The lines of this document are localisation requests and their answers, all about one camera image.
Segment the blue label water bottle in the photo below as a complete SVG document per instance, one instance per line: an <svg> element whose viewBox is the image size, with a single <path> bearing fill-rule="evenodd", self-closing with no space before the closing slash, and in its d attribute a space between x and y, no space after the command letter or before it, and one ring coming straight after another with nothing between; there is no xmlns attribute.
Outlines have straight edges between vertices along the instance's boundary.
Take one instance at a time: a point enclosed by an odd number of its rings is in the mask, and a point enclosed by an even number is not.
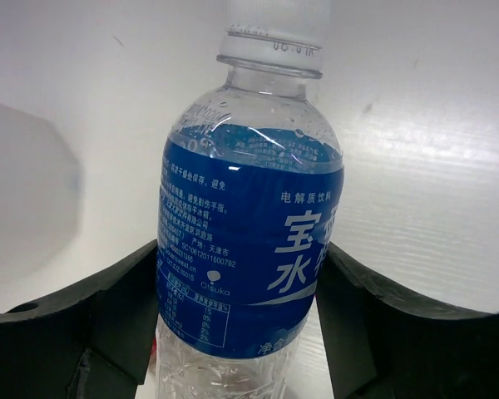
<svg viewBox="0 0 499 399"><path fill-rule="evenodd" d="M157 230L156 395L281 398L343 189L309 102L330 1L230 1L225 83L172 126Z"/></svg>

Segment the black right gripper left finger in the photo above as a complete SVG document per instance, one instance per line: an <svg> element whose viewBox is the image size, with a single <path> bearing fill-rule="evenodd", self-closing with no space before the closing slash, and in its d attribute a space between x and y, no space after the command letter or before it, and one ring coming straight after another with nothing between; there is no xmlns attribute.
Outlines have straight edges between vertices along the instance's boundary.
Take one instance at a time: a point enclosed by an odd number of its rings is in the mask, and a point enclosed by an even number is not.
<svg viewBox="0 0 499 399"><path fill-rule="evenodd" d="M0 313L0 398L132 398L157 323L155 241Z"/></svg>

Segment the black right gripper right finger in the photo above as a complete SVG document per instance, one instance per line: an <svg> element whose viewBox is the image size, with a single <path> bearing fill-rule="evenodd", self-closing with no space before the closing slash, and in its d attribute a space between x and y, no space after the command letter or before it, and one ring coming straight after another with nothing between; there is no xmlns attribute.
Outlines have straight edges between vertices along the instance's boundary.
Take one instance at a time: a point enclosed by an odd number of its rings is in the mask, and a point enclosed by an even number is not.
<svg viewBox="0 0 499 399"><path fill-rule="evenodd" d="M499 398L499 313L417 293L330 244L316 303L336 398Z"/></svg>

